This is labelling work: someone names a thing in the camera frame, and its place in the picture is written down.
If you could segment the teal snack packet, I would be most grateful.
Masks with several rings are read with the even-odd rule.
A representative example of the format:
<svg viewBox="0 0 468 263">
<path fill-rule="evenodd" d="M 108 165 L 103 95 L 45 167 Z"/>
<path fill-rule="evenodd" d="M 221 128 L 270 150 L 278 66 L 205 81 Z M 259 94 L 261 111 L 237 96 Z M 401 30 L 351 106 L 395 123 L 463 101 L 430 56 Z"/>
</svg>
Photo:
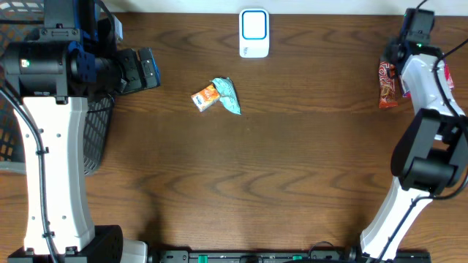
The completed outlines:
<svg viewBox="0 0 468 263">
<path fill-rule="evenodd" d="M 232 80 L 228 77 L 217 77 L 211 82 L 220 95 L 219 101 L 223 107 L 233 114 L 240 115 L 241 107 Z"/>
</svg>

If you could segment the small orange snack packet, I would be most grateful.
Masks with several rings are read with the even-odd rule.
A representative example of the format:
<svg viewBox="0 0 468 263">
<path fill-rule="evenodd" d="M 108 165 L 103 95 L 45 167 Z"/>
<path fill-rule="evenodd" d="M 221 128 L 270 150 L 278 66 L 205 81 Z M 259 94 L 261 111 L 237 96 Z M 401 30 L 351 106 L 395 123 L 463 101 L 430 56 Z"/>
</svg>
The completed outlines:
<svg viewBox="0 0 468 263">
<path fill-rule="evenodd" d="M 200 112 L 208 109 L 211 105 L 218 102 L 220 94 L 214 84 L 208 85 L 203 90 L 191 95 L 192 101 Z"/>
</svg>

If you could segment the purple snack packet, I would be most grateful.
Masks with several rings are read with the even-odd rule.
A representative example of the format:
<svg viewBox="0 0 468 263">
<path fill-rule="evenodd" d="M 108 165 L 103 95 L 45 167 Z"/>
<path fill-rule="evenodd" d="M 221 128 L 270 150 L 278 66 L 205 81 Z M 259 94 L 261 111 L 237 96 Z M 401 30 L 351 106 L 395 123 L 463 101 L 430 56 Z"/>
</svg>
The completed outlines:
<svg viewBox="0 0 468 263">
<path fill-rule="evenodd" d="M 448 87 L 452 91 L 455 88 L 455 85 L 454 85 L 454 82 L 453 82 L 453 78 L 452 78 L 452 76 L 450 74 L 449 66 L 447 64 L 445 64 L 445 66 L 444 66 L 444 73 L 445 73 L 445 79 L 447 81 Z M 401 95 L 404 98 L 409 98 L 410 97 L 410 90 L 408 89 L 408 87 L 406 87 L 406 84 L 404 83 L 402 77 L 399 77 L 399 84 L 400 84 L 400 89 L 401 89 Z"/>
</svg>

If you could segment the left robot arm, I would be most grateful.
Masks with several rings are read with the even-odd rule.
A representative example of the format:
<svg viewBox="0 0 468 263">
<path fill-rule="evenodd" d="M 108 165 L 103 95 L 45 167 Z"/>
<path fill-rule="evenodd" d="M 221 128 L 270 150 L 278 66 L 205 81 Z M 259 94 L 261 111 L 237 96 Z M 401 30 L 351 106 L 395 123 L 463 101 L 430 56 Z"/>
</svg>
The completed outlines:
<svg viewBox="0 0 468 263">
<path fill-rule="evenodd" d="M 92 221 L 83 143 L 91 104 L 160 85 L 151 49 L 119 50 L 120 22 L 102 1 L 46 1 L 37 25 L 1 56 L 29 202 L 23 246 L 8 261 L 158 262 L 147 243 Z"/>
</svg>

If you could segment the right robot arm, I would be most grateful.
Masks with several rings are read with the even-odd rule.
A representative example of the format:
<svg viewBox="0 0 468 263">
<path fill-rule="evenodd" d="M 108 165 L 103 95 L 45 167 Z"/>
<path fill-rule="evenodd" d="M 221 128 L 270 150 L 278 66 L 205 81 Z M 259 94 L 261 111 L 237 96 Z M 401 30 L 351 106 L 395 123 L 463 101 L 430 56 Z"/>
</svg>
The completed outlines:
<svg viewBox="0 0 468 263">
<path fill-rule="evenodd" d="M 400 242 L 423 209 L 467 187 L 467 116 L 451 91 L 447 57 L 431 45 L 434 12 L 404 14 L 379 65 L 380 106 L 394 102 L 396 87 L 412 100 L 415 117 L 393 150 L 390 190 L 360 235 L 350 262 L 397 262 Z"/>
</svg>

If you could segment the orange-red snack bar wrapper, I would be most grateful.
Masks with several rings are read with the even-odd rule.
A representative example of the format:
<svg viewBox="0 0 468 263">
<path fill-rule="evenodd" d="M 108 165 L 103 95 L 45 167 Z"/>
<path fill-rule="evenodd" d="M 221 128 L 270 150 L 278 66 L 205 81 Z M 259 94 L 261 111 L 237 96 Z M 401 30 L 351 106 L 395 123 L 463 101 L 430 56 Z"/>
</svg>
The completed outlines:
<svg viewBox="0 0 468 263">
<path fill-rule="evenodd" d="M 381 60 L 378 76 L 380 82 L 379 108 L 396 107 L 398 102 L 396 101 L 395 66 L 388 61 Z"/>
</svg>

